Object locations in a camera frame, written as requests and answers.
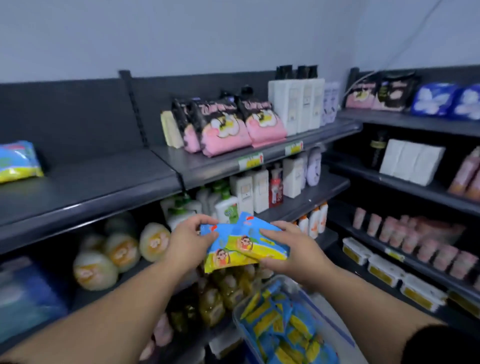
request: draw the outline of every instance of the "wire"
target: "wire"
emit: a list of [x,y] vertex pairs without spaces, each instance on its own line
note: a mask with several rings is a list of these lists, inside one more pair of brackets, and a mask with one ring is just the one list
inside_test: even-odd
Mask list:
[[385,66],[381,67],[379,70],[377,71],[372,71],[372,72],[369,72],[368,74],[366,74],[365,76],[359,78],[357,81],[355,81],[354,83],[352,83],[352,85],[348,88],[348,90],[344,93],[344,97],[346,95],[348,95],[348,93],[351,91],[351,89],[359,82],[363,81],[365,78],[367,77],[370,77],[371,75],[375,74],[375,73],[378,73],[380,72],[381,70],[385,70],[387,69],[393,61],[395,61],[398,57],[400,57],[402,55],[403,52],[405,52],[413,43],[413,41],[415,40],[415,38],[420,34],[420,32],[423,30],[423,28],[425,27],[427,21],[430,19],[430,17],[433,15],[433,13],[437,10],[437,8],[440,6],[440,4],[443,2],[444,0],[437,0],[437,2],[432,6],[432,8],[428,11],[428,13],[425,14],[425,16],[423,17],[422,21],[420,22],[419,26],[417,27],[417,29],[412,33],[412,35],[410,35],[407,39],[405,39],[402,44],[400,45],[400,50],[395,53],[392,57],[389,58],[389,60],[385,63]]

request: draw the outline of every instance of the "black sleeve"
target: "black sleeve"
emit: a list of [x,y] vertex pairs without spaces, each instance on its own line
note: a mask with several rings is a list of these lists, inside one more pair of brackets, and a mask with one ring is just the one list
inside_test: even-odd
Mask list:
[[480,358],[480,341],[444,325],[427,326],[407,341],[402,364],[473,363]]

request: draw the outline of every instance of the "white wall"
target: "white wall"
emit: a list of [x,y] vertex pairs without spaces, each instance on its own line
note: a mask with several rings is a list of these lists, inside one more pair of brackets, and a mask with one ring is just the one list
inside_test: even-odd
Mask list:
[[[370,0],[357,31],[355,65],[385,66],[436,0]],[[480,1],[444,0],[388,69],[480,63]]]
[[0,12],[0,82],[353,64],[367,0],[15,0]]

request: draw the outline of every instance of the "forearm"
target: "forearm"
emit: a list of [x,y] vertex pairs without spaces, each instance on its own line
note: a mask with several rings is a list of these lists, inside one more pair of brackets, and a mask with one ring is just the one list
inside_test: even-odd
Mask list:
[[441,324],[337,266],[319,272],[315,281],[371,364],[400,363],[403,348],[415,332]]
[[137,363],[182,276],[158,262],[7,352],[19,363]]

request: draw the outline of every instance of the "price tag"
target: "price tag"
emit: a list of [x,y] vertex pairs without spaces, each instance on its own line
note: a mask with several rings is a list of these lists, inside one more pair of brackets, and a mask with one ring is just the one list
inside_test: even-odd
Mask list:
[[402,254],[399,254],[397,252],[394,252],[393,250],[389,248],[385,248],[385,253],[387,253],[389,256],[392,258],[395,258],[396,260],[399,260],[400,262],[403,262],[405,260],[405,256]]
[[255,168],[261,166],[264,163],[264,154],[255,153],[248,157],[242,157],[239,159],[239,168],[242,170],[249,170],[250,168]]
[[292,154],[300,153],[303,150],[303,141],[289,144],[285,147],[285,156],[291,156]]

